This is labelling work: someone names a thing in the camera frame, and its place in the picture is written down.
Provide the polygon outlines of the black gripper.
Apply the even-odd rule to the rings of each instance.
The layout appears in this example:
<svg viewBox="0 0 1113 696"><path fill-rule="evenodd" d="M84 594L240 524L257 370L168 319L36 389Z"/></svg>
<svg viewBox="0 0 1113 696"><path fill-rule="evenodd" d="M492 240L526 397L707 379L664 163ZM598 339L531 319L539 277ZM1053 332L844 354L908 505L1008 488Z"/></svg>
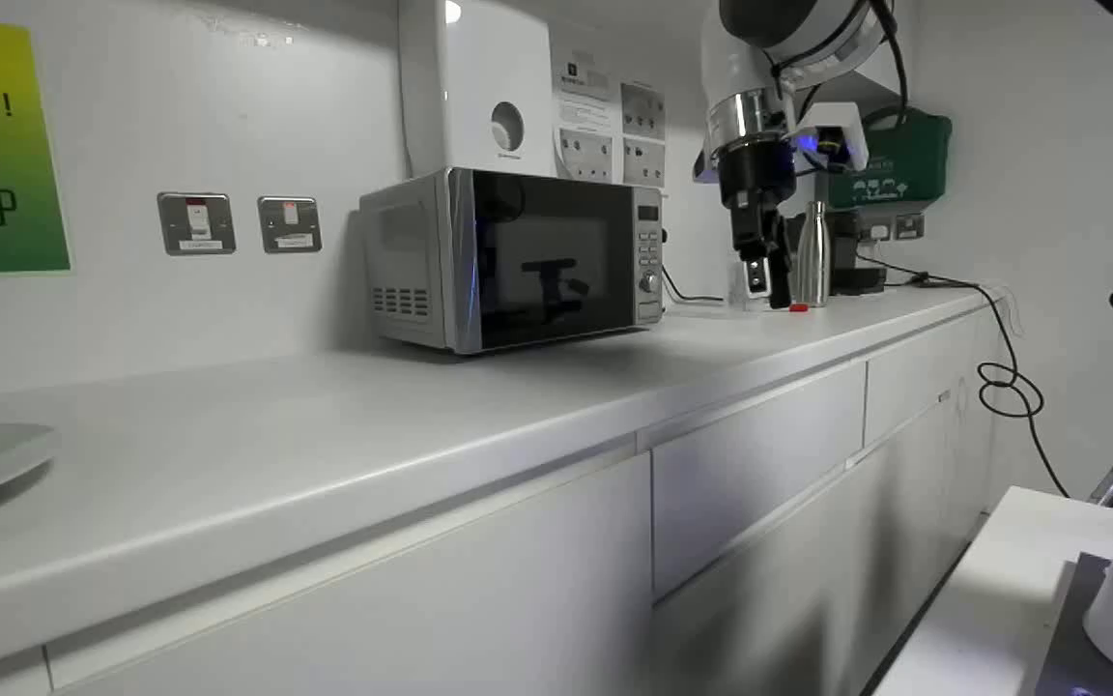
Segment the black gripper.
<svg viewBox="0 0 1113 696"><path fill-rule="evenodd" d="M733 251L744 254L746 299L767 294L768 254L768 307L787 309L787 251L774 249L776 205L795 191L792 152L786 140L744 140L718 152L718 196L729 212Z"/></svg>

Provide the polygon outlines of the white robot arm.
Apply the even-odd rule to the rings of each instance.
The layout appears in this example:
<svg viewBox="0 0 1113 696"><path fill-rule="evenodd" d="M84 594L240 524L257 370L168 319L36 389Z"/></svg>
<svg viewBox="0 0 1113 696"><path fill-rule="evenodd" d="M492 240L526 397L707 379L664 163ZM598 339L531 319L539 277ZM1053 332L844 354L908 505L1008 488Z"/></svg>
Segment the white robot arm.
<svg viewBox="0 0 1113 696"><path fill-rule="evenodd" d="M710 0L701 35L704 167L729 212L746 286L792 300L787 221L803 121L795 95L856 72L897 35L897 0Z"/></svg>

